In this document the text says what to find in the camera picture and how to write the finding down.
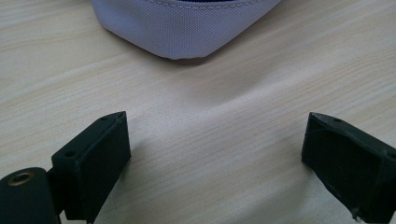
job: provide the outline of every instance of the table surface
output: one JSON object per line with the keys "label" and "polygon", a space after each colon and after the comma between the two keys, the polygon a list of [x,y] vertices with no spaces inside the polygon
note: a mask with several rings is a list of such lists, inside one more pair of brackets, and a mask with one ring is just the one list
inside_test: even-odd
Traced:
{"label": "table surface", "polygon": [[396,147],[395,24],[394,0],[284,0],[171,61],[104,30],[88,0],[2,0],[0,176],[48,170],[126,111],[132,159],[96,223],[355,223],[301,163],[305,125],[328,114]]}

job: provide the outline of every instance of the screw hole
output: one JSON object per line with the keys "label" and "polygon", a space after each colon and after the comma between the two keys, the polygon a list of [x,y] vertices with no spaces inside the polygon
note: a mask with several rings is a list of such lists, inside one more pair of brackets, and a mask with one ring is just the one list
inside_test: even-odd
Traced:
{"label": "screw hole", "polygon": [[18,174],[18,175],[13,176],[12,178],[10,178],[7,183],[10,186],[22,185],[22,184],[28,182],[29,180],[31,180],[34,176],[35,176],[35,174],[31,173],[31,172]]}
{"label": "screw hole", "polygon": [[64,154],[66,157],[74,157],[76,155],[75,151],[69,151]]}

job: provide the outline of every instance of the black plastic part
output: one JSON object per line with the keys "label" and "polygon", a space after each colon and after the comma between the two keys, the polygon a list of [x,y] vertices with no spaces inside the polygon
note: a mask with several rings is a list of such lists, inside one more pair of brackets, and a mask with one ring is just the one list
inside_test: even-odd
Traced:
{"label": "black plastic part", "polygon": [[98,119],[52,156],[67,219],[93,223],[131,158],[126,113]]}
{"label": "black plastic part", "polygon": [[59,224],[47,173],[28,168],[0,181],[0,223]]}
{"label": "black plastic part", "polygon": [[389,223],[396,209],[396,149],[352,125],[311,113],[303,162],[356,218]]}
{"label": "black plastic part", "polygon": [[1,224],[93,223],[131,158],[125,112],[98,119],[52,156],[46,172],[28,168],[0,181]]}

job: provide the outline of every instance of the white fabric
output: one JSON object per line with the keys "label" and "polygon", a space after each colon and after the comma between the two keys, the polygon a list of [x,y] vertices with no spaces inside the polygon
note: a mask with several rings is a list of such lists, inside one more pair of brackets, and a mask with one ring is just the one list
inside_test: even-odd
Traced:
{"label": "white fabric", "polygon": [[205,57],[247,29],[280,0],[183,2],[92,0],[109,31],[170,59]]}

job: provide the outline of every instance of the metal ring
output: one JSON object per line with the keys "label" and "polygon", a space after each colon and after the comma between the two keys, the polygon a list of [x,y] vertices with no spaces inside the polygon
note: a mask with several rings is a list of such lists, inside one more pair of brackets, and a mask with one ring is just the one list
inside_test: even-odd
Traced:
{"label": "metal ring", "polygon": [[32,172],[20,173],[12,176],[7,183],[9,186],[15,187],[30,181],[33,177],[35,177],[35,174]]}

